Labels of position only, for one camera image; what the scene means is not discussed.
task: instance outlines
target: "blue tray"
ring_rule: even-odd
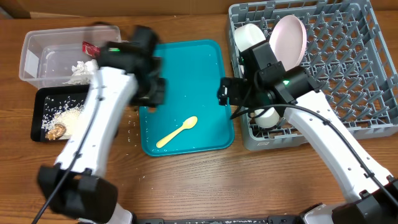
[[[141,144],[150,156],[224,149],[234,141],[231,108],[220,106],[217,90],[225,77],[219,45],[196,40],[159,45],[156,56],[163,58],[162,77],[167,81],[165,103],[155,113],[139,110]],[[156,143],[191,116],[198,122],[164,147]]]

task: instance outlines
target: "gray dish rack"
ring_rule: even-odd
[[[369,0],[278,0],[234,4],[229,8],[229,56],[234,76],[242,77],[233,33],[253,23],[266,37],[287,15],[307,30],[301,66],[322,87],[331,107],[356,139],[398,132],[398,75]],[[307,140],[282,118],[272,130],[241,116],[244,146],[249,150],[292,147]]]

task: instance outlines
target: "white tissue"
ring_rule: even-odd
[[[98,70],[97,61],[95,59],[86,63],[77,61],[77,66],[72,66],[73,75],[70,80],[64,84],[86,85],[90,84],[90,77],[82,78],[81,75],[94,75]]]

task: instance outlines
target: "clear plastic container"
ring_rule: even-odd
[[[120,42],[120,30],[116,26],[93,26],[30,31],[22,47],[19,78],[37,88],[69,85],[65,82],[73,74],[72,66],[91,60],[82,52],[83,41],[97,47],[107,41]]]

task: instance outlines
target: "yellow spoon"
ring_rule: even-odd
[[[156,143],[156,147],[161,148],[165,146],[171,139],[173,139],[176,135],[180,134],[185,129],[191,129],[196,125],[198,122],[198,118],[196,116],[192,116],[184,121],[181,127],[179,127],[177,130],[173,131],[170,133],[168,136],[162,138],[160,141]]]

